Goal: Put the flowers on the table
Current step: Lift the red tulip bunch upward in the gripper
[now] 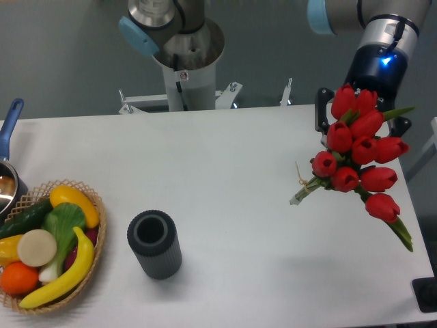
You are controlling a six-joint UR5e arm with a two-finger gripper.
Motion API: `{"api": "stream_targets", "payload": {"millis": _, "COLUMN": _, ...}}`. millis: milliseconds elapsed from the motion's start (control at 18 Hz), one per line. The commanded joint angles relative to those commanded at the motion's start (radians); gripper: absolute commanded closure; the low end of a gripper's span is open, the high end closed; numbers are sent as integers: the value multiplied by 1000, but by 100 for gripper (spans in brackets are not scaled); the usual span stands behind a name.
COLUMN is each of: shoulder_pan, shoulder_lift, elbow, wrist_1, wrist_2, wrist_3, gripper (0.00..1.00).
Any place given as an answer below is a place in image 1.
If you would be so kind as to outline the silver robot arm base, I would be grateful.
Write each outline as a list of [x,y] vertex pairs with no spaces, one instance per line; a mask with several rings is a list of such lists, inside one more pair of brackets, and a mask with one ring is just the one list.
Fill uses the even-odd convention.
[[129,1],[119,30],[138,53],[160,65],[170,111],[216,107],[216,64],[225,48],[204,1]]

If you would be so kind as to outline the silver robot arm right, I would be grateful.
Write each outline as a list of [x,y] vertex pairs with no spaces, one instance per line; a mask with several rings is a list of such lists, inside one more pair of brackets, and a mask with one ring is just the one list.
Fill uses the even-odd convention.
[[345,82],[375,91],[378,110],[388,113],[431,6],[431,1],[309,1],[307,19],[318,34],[363,32]]

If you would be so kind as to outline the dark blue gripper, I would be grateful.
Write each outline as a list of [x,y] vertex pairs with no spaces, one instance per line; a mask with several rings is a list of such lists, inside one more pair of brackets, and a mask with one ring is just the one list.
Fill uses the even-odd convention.
[[[344,83],[355,90],[375,91],[379,106],[394,106],[402,79],[408,67],[408,58],[397,50],[387,53],[385,46],[370,44],[357,50]],[[315,130],[322,134],[321,144],[327,146],[330,123],[327,104],[334,98],[334,91],[321,87],[315,95]],[[399,116],[388,121],[389,137],[402,137],[412,126],[411,120]]]

